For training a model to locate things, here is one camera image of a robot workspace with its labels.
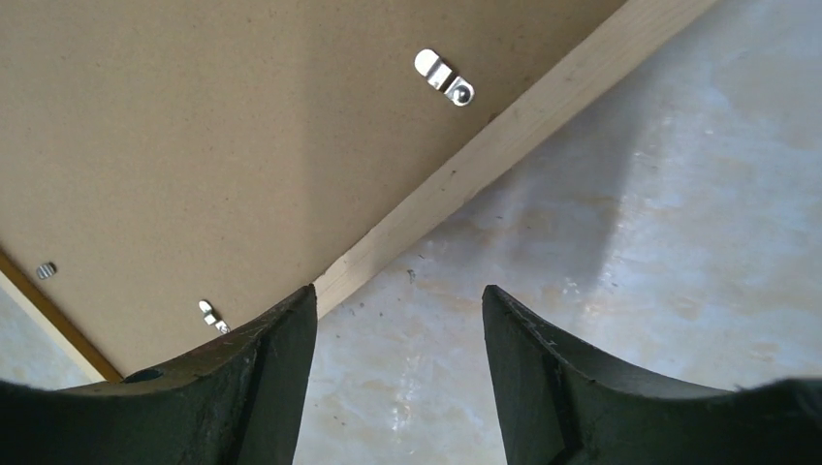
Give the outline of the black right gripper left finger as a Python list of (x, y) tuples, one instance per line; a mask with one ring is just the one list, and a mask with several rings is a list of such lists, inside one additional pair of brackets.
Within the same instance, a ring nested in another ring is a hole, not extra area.
[(317, 336), (305, 286), (118, 383), (1, 386), (5, 464), (290, 464)]

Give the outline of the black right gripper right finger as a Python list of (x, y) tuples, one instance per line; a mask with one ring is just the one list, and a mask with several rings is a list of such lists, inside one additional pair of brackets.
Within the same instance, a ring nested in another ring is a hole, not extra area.
[(821, 383), (736, 391), (670, 378), (553, 325), (496, 286), (485, 342), (510, 464), (817, 464)]

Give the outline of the wooden picture frame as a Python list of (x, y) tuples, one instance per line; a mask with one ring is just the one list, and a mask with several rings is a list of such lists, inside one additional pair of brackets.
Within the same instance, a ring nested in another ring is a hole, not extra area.
[(326, 314), (708, 1), (5, 1), (1, 278), (93, 381)]

